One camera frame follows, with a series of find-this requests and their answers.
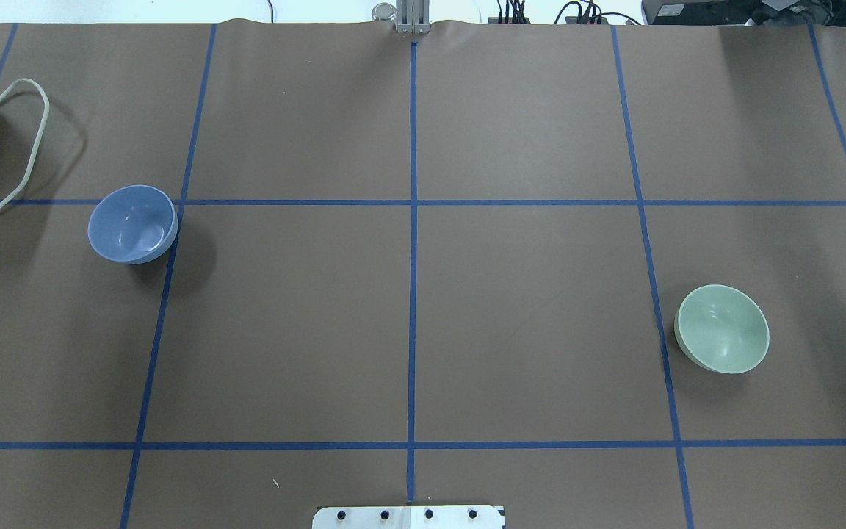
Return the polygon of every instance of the bowl rim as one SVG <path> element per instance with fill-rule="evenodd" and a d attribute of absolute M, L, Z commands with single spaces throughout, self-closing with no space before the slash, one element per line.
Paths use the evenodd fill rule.
<path fill-rule="evenodd" d="M 124 187 L 118 188 L 118 190 L 115 190 L 115 191 L 111 192 L 110 194 L 105 195 L 105 197 L 103 197 L 99 202 L 97 202 L 97 205 L 94 206 L 93 211 L 90 212 L 90 220 L 87 221 L 87 241 L 90 241 L 90 247 L 93 248 L 93 251 L 97 252 L 97 255 L 103 257 L 107 261 L 131 262 L 132 259 L 115 259 L 115 258 L 112 258 L 112 257 L 107 257 L 107 255 L 104 255 L 103 251 L 100 251 L 96 247 L 96 245 L 93 244 L 93 238 L 90 236 L 90 231 L 91 231 L 91 228 L 93 227 L 94 215 L 96 215 L 97 210 L 100 209 L 101 205 L 104 205 L 104 202 L 108 201 L 109 198 L 113 197 L 113 195 L 117 195 L 118 193 L 125 191 L 125 190 L 132 190 L 132 188 L 134 188 L 134 187 L 147 188 L 147 190 L 152 190 L 152 191 L 158 193 L 159 195 L 161 195 L 162 197 L 165 198 L 165 201 L 168 203 L 168 207 L 172 212 L 172 223 L 168 227 L 168 231 L 165 232 L 166 234 L 171 234 L 171 232 L 173 230 L 175 230 L 175 227 L 178 225 L 178 211 L 176 211 L 176 209 L 175 209 L 175 204 L 174 204 L 174 202 L 172 202 L 172 198 L 169 197 L 169 195 L 167 193 L 165 193 L 165 191 L 159 190 L 158 187 L 155 187 L 154 185 L 148 185 L 148 184 L 124 185 Z M 148 255 L 148 254 L 151 254 L 151 252 L 150 251 L 145 252 L 141 257 L 145 257 L 145 255 Z"/>
<path fill-rule="evenodd" d="M 722 369 L 719 369 L 719 368 L 715 367 L 714 365 L 712 365 L 711 362 L 704 361 L 704 359 L 701 358 L 701 355 L 698 355 L 698 353 L 696 353 L 694 351 L 694 348 L 692 348 L 690 345 L 687 344 L 687 337 L 684 335 L 684 332 L 679 330 L 679 321 L 681 321 L 681 314 L 682 314 L 682 311 L 684 311 L 684 305 L 687 304 L 688 300 L 691 299 L 692 295 L 694 295 L 697 292 L 700 292 L 704 289 L 717 289 L 717 288 L 722 288 L 722 289 L 729 290 L 729 291 L 732 291 L 732 292 L 737 292 L 737 294 L 741 295 L 741 297 L 743 299 L 745 299 L 746 301 L 749 301 L 749 304 L 751 304 L 753 306 L 753 308 L 756 309 L 756 313 L 759 315 L 760 318 L 762 318 L 763 328 L 766 329 L 766 342 L 765 342 L 765 347 L 762 348 L 762 355 L 759 355 L 759 358 L 756 359 L 756 361 L 753 362 L 753 364 L 750 365 L 746 369 L 722 370 Z M 763 359 L 765 359 L 766 355 L 769 354 L 769 344 L 770 344 L 772 336 L 769 332 L 769 320 L 766 319 L 765 312 L 763 312 L 762 309 L 759 308 L 759 304 L 757 304 L 756 301 L 753 301 L 753 298 L 750 298 L 749 295 L 746 295 L 746 292 L 743 292 L 742 290 L 737 289 L 737 288 L 733 288 L 729 285 L 725 285 L 725 284 L 705 284 L 703 286 L 698 286 L 698 288 L 695 288 L 694 290 L 689 292 L 688 295 L 685 295 L 684 300 L 681 302 L 681 305 L 679 305 L 679 307 L 678 307 L 677 314 L 675 314 L 675 327 L 678 329 L 677 335 L 679 336 L 679 338 L 681 338 L 681 341 L 684 342 L 684 344 L 679 344 L 679 345 L 681 345 L 681 348 L 684 349 L 685 353 L 688 353 L 687 354 L 688 357 L 691 357 L 692 361 L 694 361 L 695 364 L 697 364 L 697 365 L 699 365 L 699 366 L 701 366 L 705 369 L 709 369 L 709 371 L 714 371 L 716 373 L 722 373 L 724 375 L 738 375 L 740 373 L 745 373 L 747 371 L 750 371 L 750 370 L 756 368 L 756 366 L 758 366 L 759 364 L 762 364 Z"/>

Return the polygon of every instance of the black cable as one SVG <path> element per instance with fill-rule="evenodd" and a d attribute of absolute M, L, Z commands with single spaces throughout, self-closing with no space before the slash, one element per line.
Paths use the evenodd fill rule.
<path fill-rule="evenodd" d="M 635 20 L 634 18 L 630 17 L 629 15 L 627 15 L 625 13 L 615 13 L 613 11 L 609 11 L 608 13 L 598 14 L 600 21 L 602 20 L 602 17 L 604 17 L 605 15 L 617 15 L 617 16 L 625 17 L 625 18 L 629 19 L 630 21 L 632 21 L 632 24 L 635 24 L 635 26 L 641 26 L 641 23 L 639 23 L 638 20 Z"/>
<path fill-rule="evenodd" d="M 567 7 L 576 6 L 576 16 L 580 17 L 583 15 L 583 4 L 579 2 L 567 2 L 560 8 L 560 13 L 557 13 L 557 17 L 554 19 L 554 26 L 557 25 L 558 21 L 560 21 L 560 17 L 563 15 L 563 11 L 567 10 Z"/>

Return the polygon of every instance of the gray table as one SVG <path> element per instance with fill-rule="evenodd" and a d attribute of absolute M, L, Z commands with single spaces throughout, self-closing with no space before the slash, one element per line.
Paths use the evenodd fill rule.
<path fill-rule="evenodd" d="M 0 26 L 20 76 L 0 527 L 846 527 L 845 29 Z M 121 267 L 85 224 L 136 183 L 181 235 Z M 669 334 L 709 282 L 749 374 Z"/>

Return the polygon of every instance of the blue bowl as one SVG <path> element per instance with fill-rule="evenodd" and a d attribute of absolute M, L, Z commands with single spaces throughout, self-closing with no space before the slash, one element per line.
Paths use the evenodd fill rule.
<path fill-rule="evenodd" d="M 151 185 L 116 190 L 94 208 L 87 225 L 90 245 L 101 257 L 140 265 L 159 257 L 175 241 L 178 215 L 168 195 Z"/>

